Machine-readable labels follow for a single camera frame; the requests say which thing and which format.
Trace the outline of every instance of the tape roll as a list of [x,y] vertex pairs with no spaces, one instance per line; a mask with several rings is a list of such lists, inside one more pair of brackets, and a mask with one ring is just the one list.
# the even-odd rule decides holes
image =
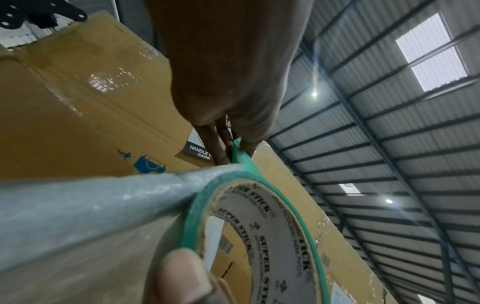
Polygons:
[[232,172],[211,181],[185,215],[181,247],[203,255],[210,215],[232,225],[243,240],[251,266],[251,303],[330,303],[322,264],[305,223],[264,178]]

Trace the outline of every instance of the black metal bracket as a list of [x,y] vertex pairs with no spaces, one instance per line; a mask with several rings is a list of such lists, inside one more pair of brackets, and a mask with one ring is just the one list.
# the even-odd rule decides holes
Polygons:
[[58,25],[54,14],[73,21],[87,20],[87,14],[65,0],[0,0],[0,27],[15,30],[25,21],[41,29]]

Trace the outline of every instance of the hand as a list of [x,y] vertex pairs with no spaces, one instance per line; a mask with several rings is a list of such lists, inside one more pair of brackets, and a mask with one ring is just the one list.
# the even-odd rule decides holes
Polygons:
[[313,0],[144,0],[165,44],[171,94],[215,164],[232,136],[252,156],[269,136]]
[[145,304],[235,304],[227,283],[214,278],[190,249],[170,252],[160,263]]

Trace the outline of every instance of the green tape roll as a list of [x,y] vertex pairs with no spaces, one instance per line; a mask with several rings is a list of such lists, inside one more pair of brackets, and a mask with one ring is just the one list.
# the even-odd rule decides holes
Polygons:
[[251,303],[330,304],[316,245],[299,213],[265,180],[239,141],[233,162],[245,164],[246,171],[223,174],[196,196],[160,241],[152,267],[179,246],[203,257],[206,222],[214,215],[232,225],[246,247]]

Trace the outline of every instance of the skylight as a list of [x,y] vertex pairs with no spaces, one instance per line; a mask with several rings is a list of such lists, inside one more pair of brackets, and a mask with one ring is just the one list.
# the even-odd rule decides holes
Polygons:
[[434,300],[423,295],[418,295],[422,304],[436,304]]
[[360,194],[360,191],[353,184],[339,184],[347,194]]
[[[450,40],[442,18],[435,14],[398,38],[396,43],[410,63]],[[425,92],[467,76],[455,47],[419,63],[412,70]]]

